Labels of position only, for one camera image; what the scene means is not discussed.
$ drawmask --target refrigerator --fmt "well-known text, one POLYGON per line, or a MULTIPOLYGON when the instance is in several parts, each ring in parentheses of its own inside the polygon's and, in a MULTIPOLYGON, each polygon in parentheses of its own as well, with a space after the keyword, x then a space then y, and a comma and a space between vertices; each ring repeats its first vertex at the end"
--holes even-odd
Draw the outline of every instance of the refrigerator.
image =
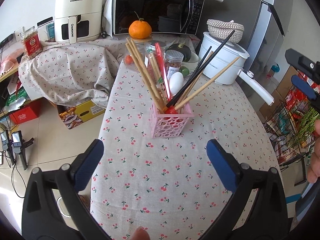
MULTIPOLYGON (((203 32, 208 31, 207 19, 225 22, 234 20, 242 24, 244 33, 238 44, 250 55, 244 64, 244 69, 252 71, 254 78, 268 90, 269 81, 265 76, 274 64, 283 43, 292 4, 293 0, 223 0, 222 3, 205 0, 197 36, 202 38, 203 32)), ((241 80, 237 82, 251 101, 250 98, 255 91, 245 82, 241 80)), ((262 104, 263 100, 258 105, 255 102, 255 110, 262 104)))

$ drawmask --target white pot handle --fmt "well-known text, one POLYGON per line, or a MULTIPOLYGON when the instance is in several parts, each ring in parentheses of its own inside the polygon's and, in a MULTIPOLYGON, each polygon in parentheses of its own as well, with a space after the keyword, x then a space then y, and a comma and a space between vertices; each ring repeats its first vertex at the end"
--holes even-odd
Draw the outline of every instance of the white pot handle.
POLYGON ((69 32, 69 43, 74 44, 77 42, 77 17, 70 16, 68 18, 68 32, 69 32))
POLYGON ((272 95, 269 94, 267 90, 265 90, 254 78, 253 73, 251 71, 248 71, 249 75, 247 75, 242 70, 239 71, 238 76, 242 78, 254 91, 258 93, 259 96, 262 97, 262 99, 271 106, 275 99, 272 95))

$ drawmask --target white egg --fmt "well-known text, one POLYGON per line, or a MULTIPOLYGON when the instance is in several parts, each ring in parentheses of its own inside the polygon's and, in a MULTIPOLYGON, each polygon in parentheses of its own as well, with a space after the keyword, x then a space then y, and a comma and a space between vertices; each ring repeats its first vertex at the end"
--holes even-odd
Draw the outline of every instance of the white egg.
POLYGON ((183 87, 183 75, 180 72, 173 73, 169 79, 169 90, 174 96, 183 87))

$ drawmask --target pink plastic basket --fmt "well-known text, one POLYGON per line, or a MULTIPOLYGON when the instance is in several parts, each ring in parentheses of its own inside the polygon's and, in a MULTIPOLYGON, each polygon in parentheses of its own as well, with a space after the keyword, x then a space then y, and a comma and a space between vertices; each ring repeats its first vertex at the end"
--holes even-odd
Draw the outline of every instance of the pink plastic basket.
POLYGON ((189 103, 181 109, 181 114, 159 114, 155 104, 152 103, 150 112, 152 138, 172 138, 179 136, 188 119, 193 116, 189 103))

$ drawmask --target red label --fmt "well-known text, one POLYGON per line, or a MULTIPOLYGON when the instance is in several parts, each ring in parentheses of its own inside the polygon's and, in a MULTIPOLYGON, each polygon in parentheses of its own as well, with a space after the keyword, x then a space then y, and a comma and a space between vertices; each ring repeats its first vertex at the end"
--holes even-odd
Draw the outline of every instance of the red label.
POLYGON ((39 41, 38 33, 32 36, 30 39, 25 40, 24 44, 25 44, 28 56, 30 56, 32 53, 40 49, 41 44, 39 41))

